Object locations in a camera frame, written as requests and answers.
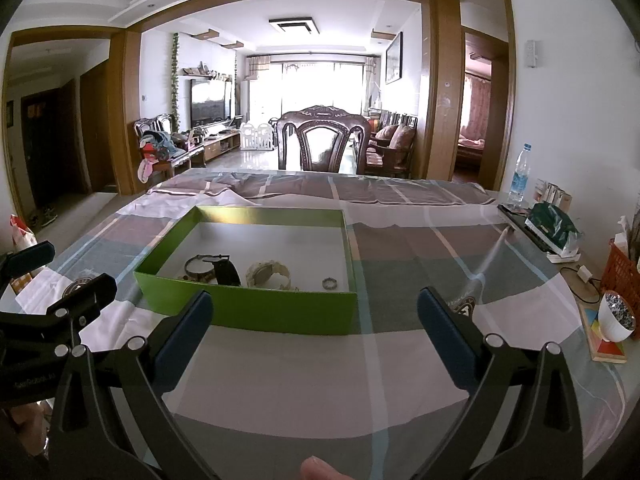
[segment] picture frame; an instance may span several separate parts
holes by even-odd
[[[403,38],[400,32],[386,50],[386,84],[402,79],[402,51]]]
[[[11,128],[14,125],[14,101],[8,101],[5,110],[6,127]]]

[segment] tv screen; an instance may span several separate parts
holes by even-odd
[[[231,117],[231,83],[191,80],[191,127],[217,123]]]

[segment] plastic bottle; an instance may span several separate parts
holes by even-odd
[[[518,156],[516,162],[516,170],[513,172],[513,180],[511,181],[511,190],[509,192],[509,202],[520,203],[524,197],[524,190],[527,187],[529,179],[529,153],[531,145],[525,144],[524,149]]]

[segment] red basket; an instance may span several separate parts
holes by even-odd
[[[626,300],[640,323],[640,273],[636,269],[636,264],[615,246],[613,240],[609,245],[611,252],[602,275],[600,291],[604,293],[606,290],[615,290]],[[636,327],[631,337],[640,339],[640,326]]]

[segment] white bowl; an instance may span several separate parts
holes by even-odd
[[[622,300],[625,304],[626,309],[633,316],[633,311],[629,307],[628,303],[620,296],[617,292],[613,290],[608,290],[604,293],[602,297],[602,301],[600,302],[600,308],[598,310],[598,322],[600,323],[600,333],[602,334],[602,338],[604,341],[610,341],[612,343],[619,343],[620,341],[624,341],[627,337],[629,337],[633,331],[636,329],[636,318],[634,317],[634,326],[631,330],[623,327],[620,322],[616,319],[613,312],[609,307],[609,303],[607,302],[607,296],[609,294],[613,294]]]

